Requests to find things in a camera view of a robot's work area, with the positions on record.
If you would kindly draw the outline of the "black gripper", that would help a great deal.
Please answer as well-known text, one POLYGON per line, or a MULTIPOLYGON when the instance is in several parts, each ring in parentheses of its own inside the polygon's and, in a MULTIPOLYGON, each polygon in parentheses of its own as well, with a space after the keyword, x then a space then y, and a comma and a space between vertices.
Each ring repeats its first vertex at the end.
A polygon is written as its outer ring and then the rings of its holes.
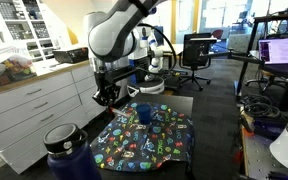
POLYGON ((93 99, 101 106, 111 106, 119 96, 121 87, 117 82, 133 75, 137 69, 126 66, 106 72, 95 72, 97 91, 93 99))

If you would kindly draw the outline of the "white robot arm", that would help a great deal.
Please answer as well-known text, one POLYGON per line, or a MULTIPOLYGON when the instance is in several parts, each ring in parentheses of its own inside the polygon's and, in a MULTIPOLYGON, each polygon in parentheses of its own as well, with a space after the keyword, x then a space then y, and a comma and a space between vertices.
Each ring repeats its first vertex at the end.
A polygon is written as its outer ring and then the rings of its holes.
POLYGON ((87 15, 89 59, 93 63, 97 92, 93 99, 102 106, 112 105, 121 87, 117 82, 133 75, 138 68, 128 65, 128 56, 137 48, 142 20, 166 0, 117 0, 109 12, 87 15))

